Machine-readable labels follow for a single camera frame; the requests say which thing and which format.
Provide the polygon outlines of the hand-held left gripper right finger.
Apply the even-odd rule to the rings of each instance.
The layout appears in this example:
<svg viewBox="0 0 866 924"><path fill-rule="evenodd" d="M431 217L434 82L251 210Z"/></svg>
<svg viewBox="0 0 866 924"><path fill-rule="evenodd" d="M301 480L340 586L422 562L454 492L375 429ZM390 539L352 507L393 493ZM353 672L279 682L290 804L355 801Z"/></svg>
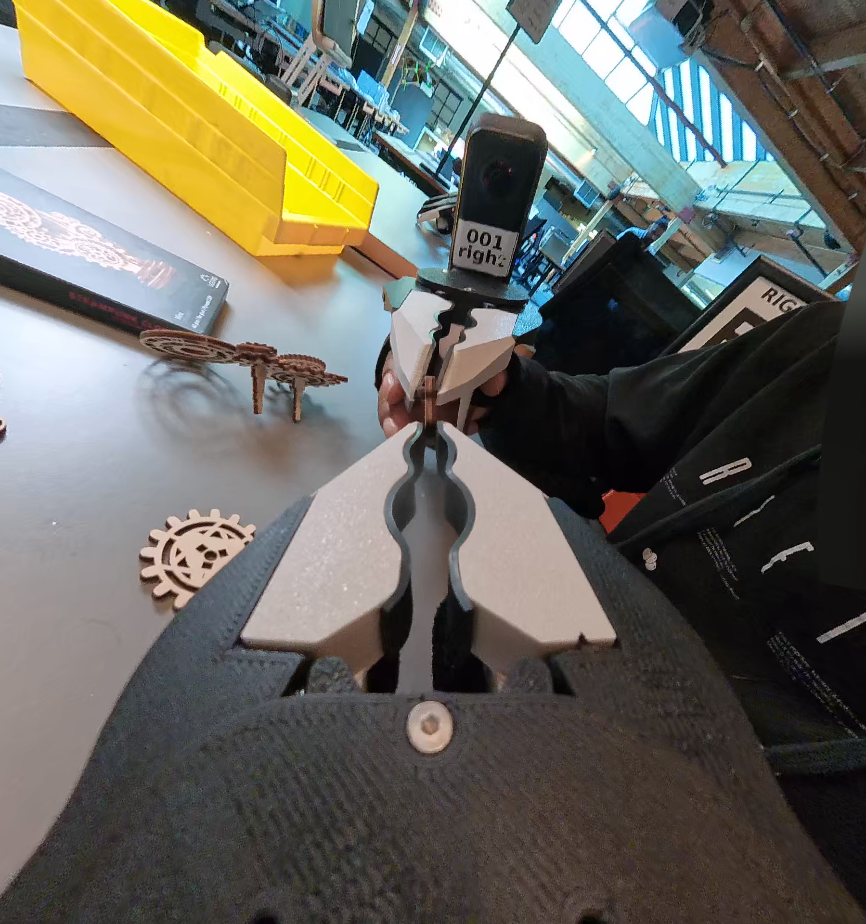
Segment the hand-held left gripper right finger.
<svg viewBox="0 0 866 924"><path fill-rule="evenodd" d="M523 662L611 649L616 631L554 509L530 481L439 423L448 589L439 689L489 689Z"/></svg>

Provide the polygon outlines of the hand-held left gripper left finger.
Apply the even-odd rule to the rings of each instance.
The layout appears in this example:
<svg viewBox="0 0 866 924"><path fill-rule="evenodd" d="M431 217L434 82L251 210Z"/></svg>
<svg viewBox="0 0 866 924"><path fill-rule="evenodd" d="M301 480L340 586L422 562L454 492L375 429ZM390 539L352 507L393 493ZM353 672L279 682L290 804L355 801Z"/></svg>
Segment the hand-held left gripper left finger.
<svg viewBox="0 0 866 924"><path fill-rule="evenodd" d="M397 689L413 623L423 426L410 424L311 498L242 630L244 648L342 661L364 689Z"/></svg>

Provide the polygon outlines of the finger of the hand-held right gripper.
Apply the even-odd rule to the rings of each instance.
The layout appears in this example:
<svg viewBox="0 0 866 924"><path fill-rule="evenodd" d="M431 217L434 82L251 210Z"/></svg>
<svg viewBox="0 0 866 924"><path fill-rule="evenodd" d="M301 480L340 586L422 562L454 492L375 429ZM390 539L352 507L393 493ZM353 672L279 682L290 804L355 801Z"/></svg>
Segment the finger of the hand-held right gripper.
<svg viewBox="0 0 866 924"><path fill-rule="evenodd" d="M392 313L390 346L394 372L404 390L405 405L416 398L436 346L441 329L439 316L450 310L448 299L440 295L412 291Z"/></svg>
<svg viewBox="0 0 866 924"><path fill-rule="evenodd" d="M449 347L436 381L436 405L459 401L456 428L465 431L475 389L506 369L516 345L517 314L472 308L460 339Z"/></svg>

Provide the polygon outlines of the wooden gear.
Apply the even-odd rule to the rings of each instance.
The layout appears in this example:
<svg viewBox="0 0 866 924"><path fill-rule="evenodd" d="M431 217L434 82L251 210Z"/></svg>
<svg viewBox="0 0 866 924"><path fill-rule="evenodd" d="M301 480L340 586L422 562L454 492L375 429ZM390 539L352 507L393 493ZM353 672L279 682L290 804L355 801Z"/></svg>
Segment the wooden gear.
<svg viewBox="0 0 866 924"><path fill-rule="evenodd" d="M253 541L255 532L256 526L242 524L238 514L222 515L218 509L171 515L164 528L151 530L139 553L141 580L152 583L152 595L169 600L176 612Z"/></svg>

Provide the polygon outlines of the wooden gear assembly with pegs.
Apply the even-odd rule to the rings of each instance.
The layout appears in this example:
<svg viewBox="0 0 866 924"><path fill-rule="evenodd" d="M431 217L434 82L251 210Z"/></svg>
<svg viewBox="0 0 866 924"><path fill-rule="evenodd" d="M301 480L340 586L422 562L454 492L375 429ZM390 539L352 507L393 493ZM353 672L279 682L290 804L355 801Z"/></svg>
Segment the wooden gear assembly with pegs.
<svg viewBox="0 0 866 924"><path fill-rule="evenodd" d="M268 344L231 344L210 335L153 328L139 334L150 350L173 359L215 364L234 364L251 372L254 413L263 413L265 385L271 380L291 388L292 420L301 421L302 399L308 387L346 384L348 378L329 372L322 359L305 354L280 354Z"/></svg>

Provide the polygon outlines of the person's right forearm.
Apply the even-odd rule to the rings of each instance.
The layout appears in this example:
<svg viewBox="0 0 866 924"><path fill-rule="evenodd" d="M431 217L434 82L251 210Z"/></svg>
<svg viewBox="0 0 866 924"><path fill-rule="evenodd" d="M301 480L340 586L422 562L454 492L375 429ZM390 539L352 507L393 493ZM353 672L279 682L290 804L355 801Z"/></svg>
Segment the person's right forearm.
<svg viewBox="0 0 866 924"><path fill-rule="evenodd" d="M677 500L764 474L821 445L845 304L798 308L722 345L605 375L516 358L481 421L485 448L588 518L602 491Z"/></svg>

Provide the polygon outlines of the person's right hand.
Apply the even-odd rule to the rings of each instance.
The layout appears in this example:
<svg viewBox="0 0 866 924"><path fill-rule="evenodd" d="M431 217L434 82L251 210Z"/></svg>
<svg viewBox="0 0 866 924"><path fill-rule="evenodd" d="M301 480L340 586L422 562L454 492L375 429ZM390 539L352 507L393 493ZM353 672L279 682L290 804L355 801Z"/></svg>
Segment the person's right hand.
<svg viewBox="0 0 866 924"><path fill-rule="evenodd" d="M424 406L420 401L408 409L401 382L394 369L393 353L388 350L384 362L376 368L377 416L385 438L395 436L405 427L425 423Z"/></svg>

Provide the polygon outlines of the wood-edged grey table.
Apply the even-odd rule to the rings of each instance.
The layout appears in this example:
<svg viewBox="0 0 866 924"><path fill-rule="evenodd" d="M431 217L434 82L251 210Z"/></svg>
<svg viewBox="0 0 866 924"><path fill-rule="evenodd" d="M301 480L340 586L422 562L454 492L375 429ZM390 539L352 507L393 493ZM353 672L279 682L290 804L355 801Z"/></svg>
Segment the wood-edged grey table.
<svg viewBox="0 0 866 924"><path fill-rule="evenodd" d="M418 160L399 140L377 134L378 154L354 153L351 159L376 180L379 191L366 236L356 250L395 278L420 269L445 268L450 240L416 220L429 194L414 182Z"/></svg>

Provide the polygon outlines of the red orange object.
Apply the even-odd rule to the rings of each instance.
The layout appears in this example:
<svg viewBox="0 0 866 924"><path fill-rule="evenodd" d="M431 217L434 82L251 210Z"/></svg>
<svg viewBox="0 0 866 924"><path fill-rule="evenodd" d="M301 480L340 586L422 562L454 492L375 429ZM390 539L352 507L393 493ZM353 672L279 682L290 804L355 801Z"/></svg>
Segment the red orange object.
<svg viewBox="0 0 866 924"><path fill-rule="evenodd" d="M643 492L605 492L602 495L603 511L599 517L605 533L612 533L645 496Z"/></svg>

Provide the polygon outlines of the black monitor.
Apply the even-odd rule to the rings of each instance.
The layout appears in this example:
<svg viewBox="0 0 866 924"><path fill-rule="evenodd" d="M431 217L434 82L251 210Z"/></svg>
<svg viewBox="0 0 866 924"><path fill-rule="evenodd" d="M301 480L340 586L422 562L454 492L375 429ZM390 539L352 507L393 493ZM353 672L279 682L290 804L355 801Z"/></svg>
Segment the black monitor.
<svg viewBox="0 0 866 924"><path fill-rule="evenodd" d="M601 235L540 309L533 358L566 374L605 374L659 356L701 309L634 233Z"/></svg>

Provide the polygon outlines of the sign on black pole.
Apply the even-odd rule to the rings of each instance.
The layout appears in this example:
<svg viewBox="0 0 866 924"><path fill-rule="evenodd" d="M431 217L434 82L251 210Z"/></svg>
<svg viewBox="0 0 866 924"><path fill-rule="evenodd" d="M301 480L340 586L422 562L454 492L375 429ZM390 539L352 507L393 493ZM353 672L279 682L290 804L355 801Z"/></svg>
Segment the sign on black pole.
<svg viewBox="0 0 866 924"><path fill-rule="evenodd" d="M543 71L544 55L532 52L544 38L554 2L428 2L427 23L492 96L513 115L542 126L555 154L563 141L563 109L556 76Z"/></svg>

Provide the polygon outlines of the person's black printed hoodie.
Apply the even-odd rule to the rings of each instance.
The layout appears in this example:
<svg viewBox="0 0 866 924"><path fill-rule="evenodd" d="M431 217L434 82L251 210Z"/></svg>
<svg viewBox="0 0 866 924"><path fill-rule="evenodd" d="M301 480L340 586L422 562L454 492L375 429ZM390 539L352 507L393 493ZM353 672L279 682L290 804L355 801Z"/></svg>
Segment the person's black printed hoodie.
<svg viewBox="0 0 866 924"><path fill-rule="evenodd" d="M808 835L866 911L866 591L823 583L821 446L685 456L611 541L716 659Z"/></svg>

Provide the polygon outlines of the black framed white sign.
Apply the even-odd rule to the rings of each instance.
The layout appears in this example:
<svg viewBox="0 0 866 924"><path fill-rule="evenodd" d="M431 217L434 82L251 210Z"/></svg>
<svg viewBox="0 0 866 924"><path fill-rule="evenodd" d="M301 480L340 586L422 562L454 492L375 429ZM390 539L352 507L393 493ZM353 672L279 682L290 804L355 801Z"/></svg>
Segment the black framed white sign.
<svg viewBox="0 0 866 924"><path fill-rule="evenodd" d="M760 256L664 348L661 356L726 343L798 308L825 301L841 302L781 263Z"/></svg>

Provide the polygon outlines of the yellow plastic bin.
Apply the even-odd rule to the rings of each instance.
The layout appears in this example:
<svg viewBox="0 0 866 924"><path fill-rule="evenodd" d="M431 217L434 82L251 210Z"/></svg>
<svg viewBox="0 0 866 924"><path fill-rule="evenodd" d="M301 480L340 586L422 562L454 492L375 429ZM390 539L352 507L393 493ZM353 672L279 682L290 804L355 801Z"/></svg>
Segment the yellow plastic bin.
<svg viewBox="0 0 866 924"><path fill-rule="evenodd" d="M362 244L379 185L152 2L15 2L23 70L254 257Z"/></svg>

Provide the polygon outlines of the black puzzle box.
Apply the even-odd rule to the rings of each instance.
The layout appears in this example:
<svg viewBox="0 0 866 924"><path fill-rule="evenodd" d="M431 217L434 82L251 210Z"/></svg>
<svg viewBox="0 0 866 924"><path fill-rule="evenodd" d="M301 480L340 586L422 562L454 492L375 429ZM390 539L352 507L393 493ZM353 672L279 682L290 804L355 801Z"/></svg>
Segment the black puzzle box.
<svg viewBox="0 0 866 924"><path fill-rule="evenodd" d="M131 334L208 334L229 283L0 168L0 285Z"/></svg>

